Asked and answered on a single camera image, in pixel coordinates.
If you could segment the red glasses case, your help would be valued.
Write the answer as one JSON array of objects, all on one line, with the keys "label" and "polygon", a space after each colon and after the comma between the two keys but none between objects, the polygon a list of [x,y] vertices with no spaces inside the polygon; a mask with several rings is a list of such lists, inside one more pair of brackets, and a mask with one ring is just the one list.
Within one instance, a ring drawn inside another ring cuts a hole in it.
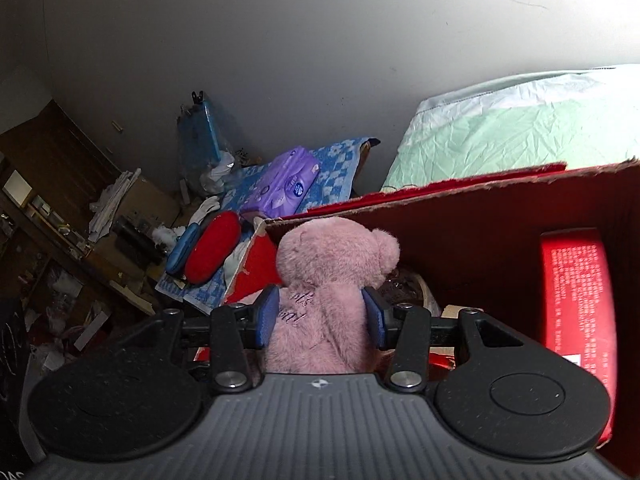
[{"label": "red glasses case", "polygon": [[218,214],[198,239],[184,266],[192,285],[208,282],[231,255],[241,237],[241,221],[234,211]]}]

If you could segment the red packaged box with barcode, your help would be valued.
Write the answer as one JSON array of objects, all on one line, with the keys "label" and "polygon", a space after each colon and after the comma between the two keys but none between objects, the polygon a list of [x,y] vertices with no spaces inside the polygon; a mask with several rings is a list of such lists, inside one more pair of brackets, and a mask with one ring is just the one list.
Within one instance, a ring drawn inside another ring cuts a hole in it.
[{"label": "red packaged box with barcode", "polygon": [[540,240],[544,345],[617,396],[617,334],[606,252],[596,229],[544,233]]}]

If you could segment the blue checkered towel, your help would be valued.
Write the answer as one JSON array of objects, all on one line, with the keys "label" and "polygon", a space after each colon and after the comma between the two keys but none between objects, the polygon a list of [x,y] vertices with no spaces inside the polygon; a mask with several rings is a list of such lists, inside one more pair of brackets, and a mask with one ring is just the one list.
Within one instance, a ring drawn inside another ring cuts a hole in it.
[{"label": "blue checkered towel", "polygon": [[[319,175],[311,185],[305,198],[297,208],[297,212],[348,200],[352,195],[352,184],[356,178],[358,168],[364,163],[370,148],[380,143],[375,138],[353,138],[331,145],[322,146],[312,151],[319,162]],[[266,172],[268,165],[251,166],[242,170],[243,180],[227,193],[221,202],[221,210],[240,211],[242,203],[254,191],[259,178]],[[224,276],[221,266],[213,277],[204,285],[188,284],[181,278],[173,278],[164,272],[155,290],[178,302],[186,302],[205,314],[218,307],[224,296],[231,278]]]}]

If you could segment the purple tissue pack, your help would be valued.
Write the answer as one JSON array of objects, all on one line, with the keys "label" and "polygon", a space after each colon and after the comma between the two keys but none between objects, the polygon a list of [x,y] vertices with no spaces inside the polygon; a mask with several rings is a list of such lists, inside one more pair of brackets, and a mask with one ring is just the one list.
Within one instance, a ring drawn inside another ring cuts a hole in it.
[{"label": "purple tissue pack", "polygon": [[320,162],[302,146],[296,146],[275,159],[256,182],[242,203],[240,216],[283,218],[292,216],[318,177]]}]

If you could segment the light green bed sheet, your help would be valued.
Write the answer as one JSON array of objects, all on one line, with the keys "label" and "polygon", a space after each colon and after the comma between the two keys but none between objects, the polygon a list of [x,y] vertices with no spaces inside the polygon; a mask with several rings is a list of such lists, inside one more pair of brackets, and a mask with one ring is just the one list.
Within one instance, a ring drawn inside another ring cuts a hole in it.
[{"label": "light green bed sheet", "polygon": [[639,156],[639,67],[552,70],[474,84],[422,101],[385,192],[562,162]]}]

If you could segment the pink teddy bear plush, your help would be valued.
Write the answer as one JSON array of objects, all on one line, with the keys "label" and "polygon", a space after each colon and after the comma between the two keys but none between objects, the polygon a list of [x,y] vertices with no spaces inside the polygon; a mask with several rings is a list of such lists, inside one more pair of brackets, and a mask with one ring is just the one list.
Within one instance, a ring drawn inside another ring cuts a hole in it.
[{"label": "pink teddy bear plush", "polygon": [[277,252],[282,280],[276,324],[262,355],[267,373],[358,374],[374,370],[361,291],[379,288],[399,262],[396,237],[341,217],[287,232]]}]

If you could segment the red cardboard box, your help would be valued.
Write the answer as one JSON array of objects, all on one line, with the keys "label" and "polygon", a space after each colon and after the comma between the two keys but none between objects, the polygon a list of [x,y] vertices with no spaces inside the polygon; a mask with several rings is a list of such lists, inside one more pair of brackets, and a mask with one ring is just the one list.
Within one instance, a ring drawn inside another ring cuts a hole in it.
[{"label": "red cardboard box", "polygon": [[343,216],[398,239],[400,261],[446,306],[480,308],[526,336],[546,334],[551,284],[541,245],[554,232],[599,233],[616,331],[612,466],[639,472],[639,165],[558,165],[449,180],[312,211]]}]

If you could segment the blue box in plastic bag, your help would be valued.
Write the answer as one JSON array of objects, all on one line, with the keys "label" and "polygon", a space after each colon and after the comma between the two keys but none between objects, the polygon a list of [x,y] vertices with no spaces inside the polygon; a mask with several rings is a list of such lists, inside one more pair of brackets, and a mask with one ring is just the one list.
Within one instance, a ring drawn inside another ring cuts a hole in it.
[{"label": "blue box in plastic bag", "polygon": [[181,107],[177,118],[179,174],[201,196],[222,195],[232,187],[238,163],[218,128],[208,95],[193,91],[191,98],[192,104]]}]

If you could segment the blue glasses case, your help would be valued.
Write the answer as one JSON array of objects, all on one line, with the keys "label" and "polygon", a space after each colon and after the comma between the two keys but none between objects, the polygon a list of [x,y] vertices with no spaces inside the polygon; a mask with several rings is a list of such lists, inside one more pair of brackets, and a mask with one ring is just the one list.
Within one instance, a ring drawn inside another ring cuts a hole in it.
[{"label": "blue glasses case", "polygon": [[201,236],[201,227],[198,222],[190,223],[183,234],[178,238],[174,249],[168,255],[165,271],[170,275],[180,275],[186,260]]}]

